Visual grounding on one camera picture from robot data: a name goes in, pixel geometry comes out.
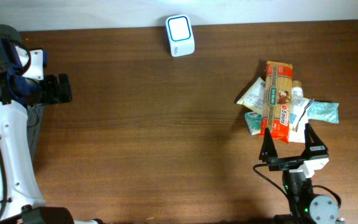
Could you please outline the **blue white tissue packet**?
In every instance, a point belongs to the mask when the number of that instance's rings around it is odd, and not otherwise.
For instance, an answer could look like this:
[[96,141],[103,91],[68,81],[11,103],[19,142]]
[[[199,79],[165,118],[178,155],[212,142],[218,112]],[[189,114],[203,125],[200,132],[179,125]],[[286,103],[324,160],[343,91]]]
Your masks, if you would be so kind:
[[256,112],[248,112],[244,115],[247,127],[251,135],[260,134],[262,116]]

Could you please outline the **orange spaghetti packet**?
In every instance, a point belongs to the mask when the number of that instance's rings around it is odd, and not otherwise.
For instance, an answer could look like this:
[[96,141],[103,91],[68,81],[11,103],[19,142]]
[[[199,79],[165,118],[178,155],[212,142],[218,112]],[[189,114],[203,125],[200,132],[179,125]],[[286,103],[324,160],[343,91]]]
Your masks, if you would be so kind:
[[266,61],[260,136],[268,128],[273,139],[289,143],[293,66]]

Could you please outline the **teal snack packet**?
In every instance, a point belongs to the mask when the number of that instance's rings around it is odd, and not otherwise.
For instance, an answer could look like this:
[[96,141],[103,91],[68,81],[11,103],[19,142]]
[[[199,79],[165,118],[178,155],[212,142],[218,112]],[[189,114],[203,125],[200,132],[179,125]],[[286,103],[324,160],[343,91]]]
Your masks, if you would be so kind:
[[314,101],[306,110],[308,118],[325,121],[329,123],[339,123],[339,103]]

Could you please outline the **white cream tube gold cap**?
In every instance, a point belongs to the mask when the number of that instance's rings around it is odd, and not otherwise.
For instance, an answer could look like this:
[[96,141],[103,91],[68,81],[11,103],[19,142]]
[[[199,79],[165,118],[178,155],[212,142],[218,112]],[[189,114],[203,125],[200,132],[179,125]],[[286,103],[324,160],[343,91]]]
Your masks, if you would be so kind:
[[305,143],[305,124],[308,123],[305,109],[309,101],[303,97],[301,82],[294,80],[291,89],[290,142]]

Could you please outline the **grey plastic basket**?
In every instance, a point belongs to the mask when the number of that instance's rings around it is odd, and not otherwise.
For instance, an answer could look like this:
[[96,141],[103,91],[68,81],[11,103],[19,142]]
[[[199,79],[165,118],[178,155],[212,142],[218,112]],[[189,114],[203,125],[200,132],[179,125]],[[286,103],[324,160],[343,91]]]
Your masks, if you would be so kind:
[[[0,38],[22,43],[19,32],[8,25],[0,25]],[[29,110],[16,101],[0,102],[0,184],[13,184],[16,177],[32,173],[40,115],[35,113],[30,124]]]

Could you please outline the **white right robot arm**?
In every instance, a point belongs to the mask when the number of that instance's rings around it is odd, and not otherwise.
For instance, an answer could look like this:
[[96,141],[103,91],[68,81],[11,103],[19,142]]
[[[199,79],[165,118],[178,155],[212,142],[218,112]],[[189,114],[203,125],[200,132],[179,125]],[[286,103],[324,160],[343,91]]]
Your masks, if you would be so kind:
[[[269,223],[342,223],[339,219],[341,198],[331,189],[312,183],[312,176],[329,162],[328,147],[320,140],[310,124],[305,124],[305,150],[299,156],[279,158],[269,128],[264,130],[264,141],[260,151],[261,164],[253,171],[284,194],[290,209],[289,214],[275,215]],[[278,186],[257,171],[268,167],[270,171],[282,173],[282,184]]]

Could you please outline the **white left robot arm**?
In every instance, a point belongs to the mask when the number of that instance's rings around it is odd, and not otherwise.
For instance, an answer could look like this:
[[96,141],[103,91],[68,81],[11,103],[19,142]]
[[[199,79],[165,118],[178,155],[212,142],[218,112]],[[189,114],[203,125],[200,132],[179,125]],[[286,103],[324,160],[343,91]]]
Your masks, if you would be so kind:
[[27,109],[72,101],[68,75],[29,73],[31,52],[0,37],[0,223],[76,223],[65,207],[48,207],[35,179]]

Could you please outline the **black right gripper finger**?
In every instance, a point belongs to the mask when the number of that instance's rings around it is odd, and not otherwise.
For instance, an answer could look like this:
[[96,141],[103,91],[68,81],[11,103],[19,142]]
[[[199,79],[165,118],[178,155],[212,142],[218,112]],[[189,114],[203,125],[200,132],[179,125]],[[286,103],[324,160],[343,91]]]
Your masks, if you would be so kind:
[[259,154],[259,159],[262,162],[270,162],[273,159],[277,159],[278,154],[273,142],[273,138],[269,128],[264,129],[264,140],[262,143],[262,148]]
[[305,124],[305,150],[308,152],[327,151],[328,148],[314,132],[310,123]]

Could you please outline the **white barcode scanner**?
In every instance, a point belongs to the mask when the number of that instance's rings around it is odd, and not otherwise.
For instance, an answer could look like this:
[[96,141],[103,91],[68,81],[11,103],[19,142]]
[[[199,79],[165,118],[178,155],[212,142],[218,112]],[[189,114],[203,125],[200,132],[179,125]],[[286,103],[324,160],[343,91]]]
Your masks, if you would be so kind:
[[165,20],[165,27],[172,57],[190,55],[195,51],[195,40],[188,16],[170,16]]

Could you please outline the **yellow wet wipes packet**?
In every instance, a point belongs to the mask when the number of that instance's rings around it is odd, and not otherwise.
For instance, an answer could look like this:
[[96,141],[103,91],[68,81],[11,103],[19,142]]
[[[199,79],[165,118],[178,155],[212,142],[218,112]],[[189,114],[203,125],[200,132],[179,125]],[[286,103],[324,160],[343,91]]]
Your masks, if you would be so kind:
[[[264,87],[265,82],[262,78],[258,77],[236,103],[244,105],[257,114],[262,114]],[[304,98],[301,82],[296,80],[292,83],[291,94],[286,94],[286,96],[291,97],[290,129],[297,131],[299,127],[298,123],[304,117],[305,110],[313,101]]]

